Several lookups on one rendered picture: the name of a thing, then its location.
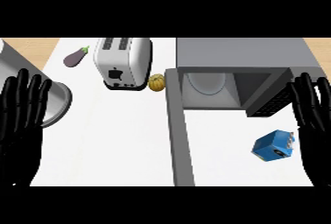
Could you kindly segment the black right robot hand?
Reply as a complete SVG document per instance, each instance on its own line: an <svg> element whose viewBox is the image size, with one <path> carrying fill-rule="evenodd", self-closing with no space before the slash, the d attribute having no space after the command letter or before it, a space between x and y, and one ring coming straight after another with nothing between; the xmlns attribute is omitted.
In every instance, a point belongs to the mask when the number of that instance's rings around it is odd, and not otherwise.
<svg viewBox="0 0 331 224"><path fill-rule="evenodd" d="M318 77L313 84L301 73L286 84L298 126L301 160L305 175L316 187L331 187L331 86Z"/></svg>

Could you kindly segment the white toaster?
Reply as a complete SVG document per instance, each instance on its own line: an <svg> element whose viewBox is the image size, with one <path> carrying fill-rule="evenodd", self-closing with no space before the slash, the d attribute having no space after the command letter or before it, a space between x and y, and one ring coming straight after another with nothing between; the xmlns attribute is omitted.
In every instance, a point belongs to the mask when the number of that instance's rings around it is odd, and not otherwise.
<svg viewBox="0 0 331 224"><path fill-rule="evenodd" d="M100 38L92 60L109 90L140 91L147 86L152 63L149 38Z"/></svg>

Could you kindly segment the purple eggplant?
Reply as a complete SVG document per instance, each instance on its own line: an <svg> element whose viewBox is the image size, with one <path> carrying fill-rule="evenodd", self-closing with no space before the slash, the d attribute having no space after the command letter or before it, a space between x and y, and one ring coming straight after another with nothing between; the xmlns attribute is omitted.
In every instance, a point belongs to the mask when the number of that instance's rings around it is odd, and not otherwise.
<svg viewBox="0 0 331 224"><path fill-rule="evenodd" d="M75 67L79 63L79 61L84 59L85 55L88 53L88 47L81 47L75 52L72 52L64 58L63 58L63 64L66 67Z"/></svg>

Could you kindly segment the grey microwave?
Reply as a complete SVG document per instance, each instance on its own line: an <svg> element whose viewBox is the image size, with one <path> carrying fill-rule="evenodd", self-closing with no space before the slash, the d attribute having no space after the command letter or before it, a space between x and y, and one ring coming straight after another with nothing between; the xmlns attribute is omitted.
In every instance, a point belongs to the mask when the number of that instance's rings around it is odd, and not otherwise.
<svg viewBox="0 0 331 224"><path fill-rule="evenodd" d="M301 38L177 38L175 70L185 109L242 110L271 116L289 103L284 85L301 73L326 74ZM221 91L200 94L185 74L225 74Z"/></svg>

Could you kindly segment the blue milk carton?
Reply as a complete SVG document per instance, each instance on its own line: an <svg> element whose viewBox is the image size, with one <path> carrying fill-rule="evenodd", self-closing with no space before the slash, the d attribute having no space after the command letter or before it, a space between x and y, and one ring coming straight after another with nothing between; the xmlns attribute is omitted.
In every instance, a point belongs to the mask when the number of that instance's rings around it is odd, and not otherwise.
<svg viewBox="0 0 331 224"><path fill-rule="evenodd" d="M273 161L292 156L293 133L274 130L259 137L252 146L252 154L264 161Z"/></svg>

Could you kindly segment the yellow squash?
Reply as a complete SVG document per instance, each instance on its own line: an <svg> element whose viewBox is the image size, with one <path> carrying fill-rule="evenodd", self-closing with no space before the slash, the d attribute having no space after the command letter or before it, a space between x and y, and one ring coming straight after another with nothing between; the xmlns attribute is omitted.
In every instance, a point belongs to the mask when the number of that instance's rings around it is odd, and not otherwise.
<svg viewBox="0 0 331 224"><path fill-rule="evenodd" d="M165 88L163 76L156 73L149 77L149 89L159 92Z"/></svg>

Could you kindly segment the grey microwave door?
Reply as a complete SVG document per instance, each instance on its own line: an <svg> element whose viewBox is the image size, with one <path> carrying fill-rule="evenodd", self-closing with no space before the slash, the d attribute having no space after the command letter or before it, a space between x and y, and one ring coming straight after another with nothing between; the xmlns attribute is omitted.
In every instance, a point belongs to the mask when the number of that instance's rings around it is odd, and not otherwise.
<svg viewBox="0 0 331 224"><path fill-rule="evenodd" d="M172 183L175 186L194 186L181 106L180 80L177 70L174 68L165 70L165 98L169 127Z"/></svg>

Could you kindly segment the white glass microwave plate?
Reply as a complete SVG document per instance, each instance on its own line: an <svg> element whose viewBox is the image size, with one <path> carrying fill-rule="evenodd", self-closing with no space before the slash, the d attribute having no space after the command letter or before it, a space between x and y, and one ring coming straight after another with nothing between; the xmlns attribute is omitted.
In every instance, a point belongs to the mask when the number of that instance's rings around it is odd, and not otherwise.
<svg viewBox="0 0 331 224"><path fill-rule="evenodd" d="M187 80L194 90L203 95L215 95L225 82L224 73L187 73Z"/></svg>

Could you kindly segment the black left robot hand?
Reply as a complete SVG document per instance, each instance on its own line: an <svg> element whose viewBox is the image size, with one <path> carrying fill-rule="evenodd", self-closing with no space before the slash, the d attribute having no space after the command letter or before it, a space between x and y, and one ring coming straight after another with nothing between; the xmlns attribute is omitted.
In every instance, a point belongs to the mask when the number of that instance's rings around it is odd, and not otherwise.
<svg viewBox="0 0 331 224"><path fill-rule="evenodd" d="M29 187L41 160L42 120L51 80L21 68L0 93L0 188Z"/></svg>

